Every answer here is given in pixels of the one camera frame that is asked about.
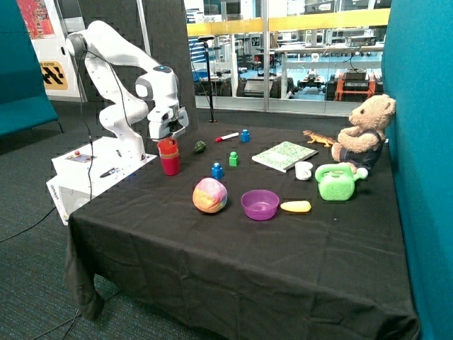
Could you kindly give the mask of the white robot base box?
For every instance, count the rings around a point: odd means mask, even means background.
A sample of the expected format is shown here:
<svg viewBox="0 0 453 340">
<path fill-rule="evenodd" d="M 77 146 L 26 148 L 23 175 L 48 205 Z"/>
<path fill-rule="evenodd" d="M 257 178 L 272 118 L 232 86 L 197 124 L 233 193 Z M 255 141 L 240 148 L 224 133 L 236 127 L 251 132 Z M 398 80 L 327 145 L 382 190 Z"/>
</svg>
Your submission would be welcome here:
<svg viewBox="0 0 453 340">
<path fill-rule="evenodd" d="M 145 154 L 134 160 L 114 137 L 102 137 L 52 159 L 56 176 L 47 189 L 64 225 L 69 216 L 156 158 Z"/>
</svg>

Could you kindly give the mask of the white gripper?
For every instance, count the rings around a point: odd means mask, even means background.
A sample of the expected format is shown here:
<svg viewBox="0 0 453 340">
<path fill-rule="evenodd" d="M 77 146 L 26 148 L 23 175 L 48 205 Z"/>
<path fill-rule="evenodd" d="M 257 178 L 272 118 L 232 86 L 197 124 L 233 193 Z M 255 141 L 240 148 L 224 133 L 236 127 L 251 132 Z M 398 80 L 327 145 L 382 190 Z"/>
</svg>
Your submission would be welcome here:
<svg viewBox="0 0 453 340">
<path fill-rule="evenodd" d="M 149 138 L 159 141 L 170 137 L 171 144 L 176 145 L 176 138 L 185 133 L 189 125 L 185 107 L 155 107 L 148 114 Z"/>
</svg>

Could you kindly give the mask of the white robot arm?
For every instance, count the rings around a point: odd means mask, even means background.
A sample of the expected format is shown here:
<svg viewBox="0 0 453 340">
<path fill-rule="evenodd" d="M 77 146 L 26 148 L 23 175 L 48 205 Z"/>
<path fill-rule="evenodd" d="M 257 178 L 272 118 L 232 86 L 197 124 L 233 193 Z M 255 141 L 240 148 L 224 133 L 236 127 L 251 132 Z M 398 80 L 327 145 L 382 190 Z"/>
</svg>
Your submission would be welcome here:
<svg viewBox="0 0 453 340">
<path fill-rule="evenodd" d="M 189 125 L 180 104 L 175 72 L 133 45 L 113 27 L 94 21 L 71 33 L 67 49 L 85 69 L 97 92 L 110 105 L 99 114 L 102 126 L 116 136 L 120 155 L 131 162 L 145 158 L 144 139 L 132 126 L 148 121 L 149 139 L 177 137 Z"/>
</svg>

